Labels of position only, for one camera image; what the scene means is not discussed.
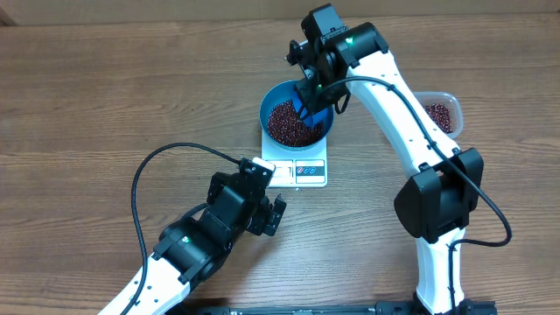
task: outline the digital kitchen scale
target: digital kitchen scale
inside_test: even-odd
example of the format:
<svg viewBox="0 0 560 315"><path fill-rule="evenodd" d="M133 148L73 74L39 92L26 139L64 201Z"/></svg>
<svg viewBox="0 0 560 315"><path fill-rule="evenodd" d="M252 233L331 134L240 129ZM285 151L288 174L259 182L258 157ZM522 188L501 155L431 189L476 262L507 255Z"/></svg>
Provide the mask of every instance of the digital kitchen scale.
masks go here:
<svg viewBox="0 0 560 315"><path fill-rule="evenodd" d="M286 150L262 133L262 159L276 166L269 187L325 187L326 137L306 150Z"/></svg>
<svg viewBox="0 0 560 315"><path fill-rule="evenodd" d="M286 81L273 87L262 99L259 121L262 128L262 156L276 166L269 187L325 187L327 182L326 135L334 120L333 107L326 108L321 116L323 135L321 139L305 147L289 147L272 139L268 122L272 109L283 102L293 100L296 81Z"/></svg>

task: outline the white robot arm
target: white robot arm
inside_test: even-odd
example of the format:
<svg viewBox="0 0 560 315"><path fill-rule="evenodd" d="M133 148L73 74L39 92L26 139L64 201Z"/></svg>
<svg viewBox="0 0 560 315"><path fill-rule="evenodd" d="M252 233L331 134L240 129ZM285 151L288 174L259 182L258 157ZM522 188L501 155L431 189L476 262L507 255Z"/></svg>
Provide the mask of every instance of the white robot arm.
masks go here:
<svg viewBox="0 0 560 315"><path fill-rule="evenodd" d="M130 280L99 315L120 314L138 290L142 269ZM166 259L155 260L153 254L148 258L148 274L140 296L129 315L165 314L174 305L182 302L191 291L190 283L181 283L179 271Z"/></svg>
<svg viewBox="0 0 560 315"><path fill-rule="evenodd" d="M444 314L466 305L460 287L460 243L480 243L463 238L479 195L487 197L479 189L481 156L475 149L461 151L430 119L372 24L350 29L328 4L312 10L301 25L307 40L301 44L292 40L286 56L304 72L295 87L297 103L302 104L300 120L318 122L315 117L332 104L340 114L349 95L364 104L395 149L408 179L395 198L395 210L416 238L415 301L420 311ZM340 110L342 96L346 99ZM508 230L505 243L510 237Z"/></svg>
<svg viewBox="0 0 560 315"><path fill-rule="evenodd" d="M395 85L409 100L431 138L437 142L439 149L448 158L455 155L453 151L458 150L459 147L424 111L399 73L393 54L390 51L385 53L374 52L360 59L359 66L348 68L346 77L354 76L372 77ZM364 104L379 124L395 149L396 155L401 160L407 178L420 172L419 165L433 167L443 162L442 158L429 148L423 133L410 114L410 110L395 93L370 81L349 81L346 83L346 87L352 95L355 95ZM424 238L416 239L419 272L416 295L431 314L445 313L451 309L447 254L451 242L462 238L464 235L464 228L454 228L442 234L432 244ZM457 246L456 250L454 252L456 257L453 259L455 264L453 276L455 278L455 306L459 306L465 294L460 289L460 247Z"/></svg>
<svg viewBox="0 0 560 315"><path fill-rule="evenodd" d="M157 149L141 164L135 182L147 161L177 146L208 149L191 143L173 143ZM240 165L240 171L213 175L207 203L196 206L162 232L154 253L100 315L165 314L221 268L245 230L254 235L275 234L286 203L279 195L270 203L264 193L276 167L259 157L233 161ZM135 187L133 184L133 209ZM193 219L199 211L203 211L200 219ZM144 279L143 268L147 270Z"/></svg>

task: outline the wood grain surface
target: wood grain surface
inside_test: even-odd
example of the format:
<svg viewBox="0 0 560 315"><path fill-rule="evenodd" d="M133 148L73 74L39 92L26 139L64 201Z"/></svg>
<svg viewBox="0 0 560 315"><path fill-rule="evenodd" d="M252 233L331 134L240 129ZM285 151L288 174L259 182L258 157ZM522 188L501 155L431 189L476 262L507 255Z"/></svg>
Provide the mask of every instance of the wood grain surface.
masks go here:
<svg viewBox="0 0 560 315"><path fill-rule="evenodd" d="M301 19L326 0L0 0L9 25ZM342 17L552 13L560 0L331 0Z"/></svg>
<svg viewBox="0 0 560 315"><path fill-rule="evenodd" d="M465 246L462 281L501 314L560 313L560 16L349 18L373 21L416 91L458 97L463 148L514 239ZM130 183L176 141L260 152L266 92L301 77L283 56L298 20L0 29L0 313L96 314L140 267ZM402 167L353 100L328 138L329 185L269 189L289 203L275 237L244 235L189 301L348 305L410 299L414 240L392 206ZM138 188L148 248L206 199L217 157L172 150ZM484 205L470 237L504 232Z"/></svg>

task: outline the kidney beans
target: kidney beans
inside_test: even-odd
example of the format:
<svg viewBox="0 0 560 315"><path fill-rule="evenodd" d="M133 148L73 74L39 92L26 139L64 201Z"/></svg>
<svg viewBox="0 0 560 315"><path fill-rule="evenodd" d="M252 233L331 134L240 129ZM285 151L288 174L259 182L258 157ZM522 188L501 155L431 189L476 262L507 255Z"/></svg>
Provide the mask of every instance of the kidney beans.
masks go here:
<svg viewBox="0 0 560 315"><path fill-rule="evenodd" d="M446 134L452 133L452 119L449 109L444 104L434 103L424 107L428 116Z"/></svg>
<svg viewBox="0 0 560 315"><path fill-rule="evenodd" d="M298 113L291 100L276 105L269 118L269 135L278 143L290 147L315 144L323 136L323 122L307 127L298 120Z"/></svg>

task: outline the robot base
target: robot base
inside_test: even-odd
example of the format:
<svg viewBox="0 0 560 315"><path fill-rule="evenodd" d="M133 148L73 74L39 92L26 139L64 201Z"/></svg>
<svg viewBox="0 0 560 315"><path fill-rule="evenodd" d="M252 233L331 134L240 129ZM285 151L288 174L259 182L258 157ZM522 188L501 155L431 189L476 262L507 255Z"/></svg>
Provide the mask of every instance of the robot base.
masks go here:
<svg viewBox="0 0 560 315"><path fill-rule="evenodd" d="M226 306L203 307L191 310L178 305L167 315L420 315L428 314L422 304L415 300L408 302L377 302L365 305L337 306L288 306L229 308ZM473 302L465 299L458 307L460 315L497 315L495 302ZM454 315L448 311L442 315Z"/></svg>

